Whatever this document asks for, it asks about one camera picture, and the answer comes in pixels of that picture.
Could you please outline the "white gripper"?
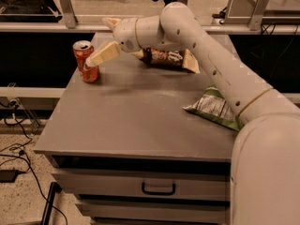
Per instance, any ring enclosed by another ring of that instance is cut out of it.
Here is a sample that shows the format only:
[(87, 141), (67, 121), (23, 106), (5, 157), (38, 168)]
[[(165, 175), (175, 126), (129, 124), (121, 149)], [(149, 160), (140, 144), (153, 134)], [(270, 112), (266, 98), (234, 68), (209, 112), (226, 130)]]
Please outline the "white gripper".
[(140, 49), (136, 37), (137, 21), (137, 18), (129, 18), (122, 21), (118, 18), (103, 18), (102, 22), (113, 31), (113, 37), (118, 43), (116, 41), (103, 42), (90, 54), (85, 64), (90, 68), (94, 68), (118, 57), (121, 50), (126, 53), (137, 52)]

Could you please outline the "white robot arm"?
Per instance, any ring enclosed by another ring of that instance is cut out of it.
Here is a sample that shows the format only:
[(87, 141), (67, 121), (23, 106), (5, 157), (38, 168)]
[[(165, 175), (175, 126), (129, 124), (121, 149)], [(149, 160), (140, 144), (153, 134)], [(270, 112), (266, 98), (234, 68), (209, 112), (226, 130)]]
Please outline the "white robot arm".
[(299, 108), (209, 36), (182, 3), (158, 16), (104, 22), (114, 40), (88, 66), (143, 48), (189, 49), (243, 122), (232, 150), (231, 224), (300, 225)]

